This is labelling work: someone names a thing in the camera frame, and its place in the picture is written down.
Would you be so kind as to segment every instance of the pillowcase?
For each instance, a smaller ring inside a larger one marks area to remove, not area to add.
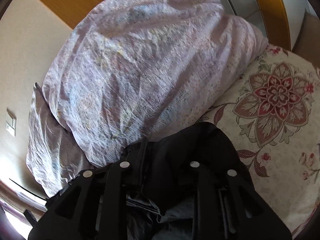
[[[266,48],[220,0],[105,0],[74,29],[43,93],[95,166],[192,125]]]
[[[208,111],[200,121],[229,137],[256,191],[297,236],[320,203],[319,70],[270,45]]]
[[[29,114],[27,166],[48,197],[54,196],[84,169],[94,169],[72,133],[52,115],[41,88],[33,88]]]

